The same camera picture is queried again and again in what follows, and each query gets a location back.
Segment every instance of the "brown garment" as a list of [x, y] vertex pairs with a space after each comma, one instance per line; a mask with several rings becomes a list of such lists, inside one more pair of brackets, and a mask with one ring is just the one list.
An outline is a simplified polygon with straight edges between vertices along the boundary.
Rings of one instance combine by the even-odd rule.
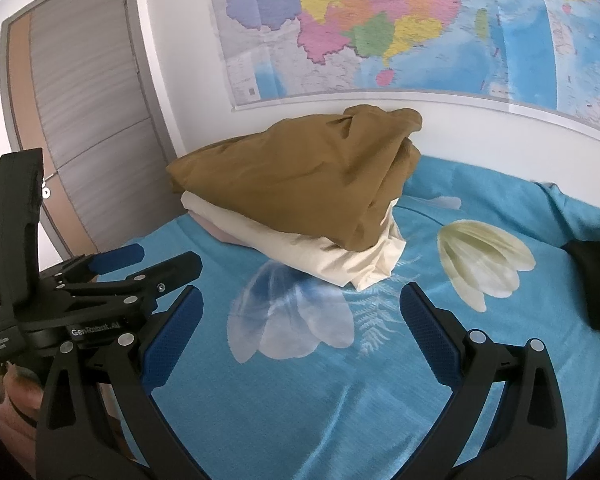
[[216, 142], [167, 171], [176, 192], [190, 191], [276, 231], [365, 251], [378, 242], [389, 202], [415, 170], [419, 151], [408, 137], [421, 126], [415, 110], [359, 105]]

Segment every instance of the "map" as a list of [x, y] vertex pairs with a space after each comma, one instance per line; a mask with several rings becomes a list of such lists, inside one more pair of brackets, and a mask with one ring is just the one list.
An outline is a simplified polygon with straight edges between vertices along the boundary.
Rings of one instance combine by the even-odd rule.
[[212, 0], [239, 107], [382, 89], [476, 94], [600, 128], [600, 0]]

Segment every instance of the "door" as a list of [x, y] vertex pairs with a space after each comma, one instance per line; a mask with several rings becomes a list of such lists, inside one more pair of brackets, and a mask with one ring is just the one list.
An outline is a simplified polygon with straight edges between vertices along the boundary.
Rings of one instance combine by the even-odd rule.
[[134, 0], [38, 0], [4, 24], [3, 47], [12, 147], [44, 151], [61, 255], [111, 250], [184, 212]]

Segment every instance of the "stack of folded clothes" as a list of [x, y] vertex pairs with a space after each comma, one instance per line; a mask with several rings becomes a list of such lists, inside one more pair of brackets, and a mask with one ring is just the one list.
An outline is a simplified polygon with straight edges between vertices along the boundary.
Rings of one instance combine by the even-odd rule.
[[421, 126], [415, 110], [359, 105], [217, 142], [167, 170], [216, 238], [363, 290], [404, 249], [392, 209], [419, 161], [409, 135]]

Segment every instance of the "blue bed sheet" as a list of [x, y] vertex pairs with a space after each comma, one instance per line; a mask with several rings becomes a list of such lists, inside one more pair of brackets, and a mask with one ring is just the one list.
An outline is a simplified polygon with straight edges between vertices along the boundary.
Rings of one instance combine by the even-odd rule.
[[[189, 216], [138, 240], [140, 265], [101, 278], [183, 251], [202, 257], [203, 319], [153, 397], [214, 480], [395, 474], [450, 394], [401, 320], [398, 295], [413, 280], [467, 329], [507, 344], [542, 339], [564, 403], [570, 474], [597, 446], [600, 332], [587, 325], [582, 284], [560, 247], [600, 240], [600, 210], [556, 186], [424, 157], [394, 216], [406, 249], [392, 277], [363, 292], [222, 244]], [[491, 388], [459, 462], [478, 452], [501, 391]]]

